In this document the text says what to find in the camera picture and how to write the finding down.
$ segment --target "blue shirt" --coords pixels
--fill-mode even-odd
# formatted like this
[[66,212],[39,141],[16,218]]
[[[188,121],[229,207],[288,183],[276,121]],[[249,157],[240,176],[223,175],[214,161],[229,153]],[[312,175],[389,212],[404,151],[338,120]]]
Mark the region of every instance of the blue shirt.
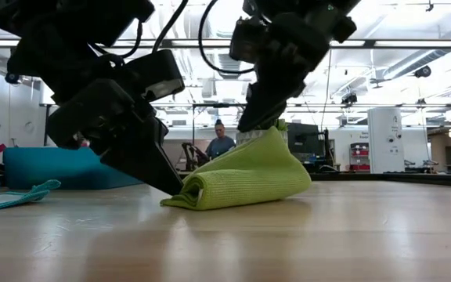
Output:
[[210,142],[210,145],[208,145],[206,153],[209,157],[214,159],[223,153],[227,153],[235,145],[234,140],[228,136],[215,138]]

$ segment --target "person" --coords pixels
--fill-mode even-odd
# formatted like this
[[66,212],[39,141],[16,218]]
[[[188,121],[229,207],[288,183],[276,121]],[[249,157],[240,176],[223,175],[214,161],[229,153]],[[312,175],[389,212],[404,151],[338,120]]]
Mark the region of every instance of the person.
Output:
[[226,128],[221,120],[217,120],[215,123],[215,134],[217,135],[217,138],[210,142],[210,145],[208,145],[206,150],[206,154],[212,160],[236,146],[234,140],[226,136]]

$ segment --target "green towel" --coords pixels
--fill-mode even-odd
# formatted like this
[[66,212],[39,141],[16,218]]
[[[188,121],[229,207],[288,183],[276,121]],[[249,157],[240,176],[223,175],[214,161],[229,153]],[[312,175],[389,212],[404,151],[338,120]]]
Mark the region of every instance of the green towel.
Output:
[[301,162],[271,127],[188,175],[180,194],[161,204],[198,211],[256,204],[303,192],[310,184]]

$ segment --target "blue foam pad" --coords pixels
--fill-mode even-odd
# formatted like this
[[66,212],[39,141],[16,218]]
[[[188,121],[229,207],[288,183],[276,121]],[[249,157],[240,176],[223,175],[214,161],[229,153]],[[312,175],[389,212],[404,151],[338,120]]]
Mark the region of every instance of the blue foam pad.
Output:
[[107,165],[89,148],[6,148],[3,152],[6,185],[25,190],[49,179],[62,183],[60,189],[101,190],[142,182]]

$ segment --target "workbench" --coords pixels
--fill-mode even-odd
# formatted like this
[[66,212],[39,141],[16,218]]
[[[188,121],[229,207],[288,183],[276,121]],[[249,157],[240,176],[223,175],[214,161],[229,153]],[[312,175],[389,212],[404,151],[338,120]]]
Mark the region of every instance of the workbench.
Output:
[[147,186],[0,211],[0,281],[451,281],[451,187],[314,182],[285,201],[166,208]]

